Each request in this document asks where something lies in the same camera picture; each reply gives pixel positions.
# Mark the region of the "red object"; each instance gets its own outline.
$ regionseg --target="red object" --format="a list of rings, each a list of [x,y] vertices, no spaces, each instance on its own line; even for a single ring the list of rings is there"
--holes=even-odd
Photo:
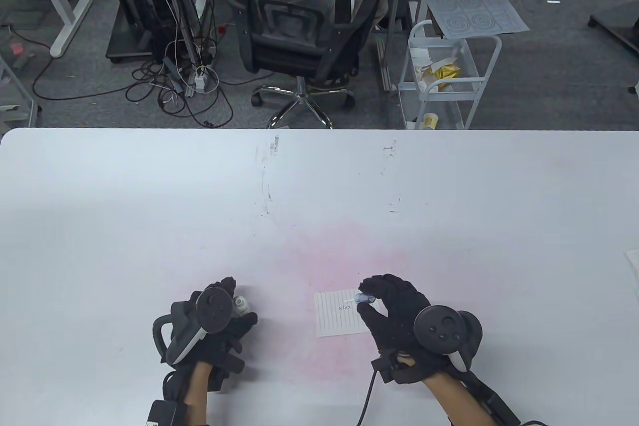
[[[11,51],[13,51],[15,56],[18,56],[24,51],[24,47],[22,46],[22,43],[11,43]]]

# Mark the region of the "paper sheet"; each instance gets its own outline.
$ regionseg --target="paper sheet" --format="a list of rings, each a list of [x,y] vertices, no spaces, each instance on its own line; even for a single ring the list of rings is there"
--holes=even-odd
[[[352,300],[359,289],[315,293],[315,326],[317,337],[366,333],[368,328],[361,320],[357,305]],[[379,300],[372,304],[379,311]]]
[[[528,31],[508,0],[425,0],[448,39]]]

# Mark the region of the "forearm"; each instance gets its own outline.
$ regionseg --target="forearm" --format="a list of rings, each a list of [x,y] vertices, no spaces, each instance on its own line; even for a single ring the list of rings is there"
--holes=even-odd
[[[189,390],[184,398],[187,405],[187,426],[206,424],[206,392],[211,369],[211,365],[198,362],[193,370]]]
[[[437,373],[423,383],[431,390],[455,426],[496,426],[464,385],[446,373]]]

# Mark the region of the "yellow packaging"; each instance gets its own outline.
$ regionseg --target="yellow packaging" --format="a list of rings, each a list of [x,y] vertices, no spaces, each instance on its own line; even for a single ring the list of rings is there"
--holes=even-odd
[[[459,75],[461,75],[461,68],[459,68],[457,65],[451,64],[451,65],[444,65],[443,67],[439,68],[437,71],[432,71],[429,68],[427,72],[433,75],[435,79],[457,78],[459,77]],[[447,86],[449,86],[449,83],[441,84],[440,89],[443,90]]]

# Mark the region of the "chair wheel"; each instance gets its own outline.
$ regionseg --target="chair wheel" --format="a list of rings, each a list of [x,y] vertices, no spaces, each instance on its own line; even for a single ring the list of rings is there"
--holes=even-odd
[[[253,95],[251,95],[251,105],[255,106],[255,108],[260,108],[263,104],[262,95],[259,93],[253,93]]]
[[[355,98],[351,95],[346,95],[346,99],[344,100],[344,108],[345,109],[353,109],[355,107]]]

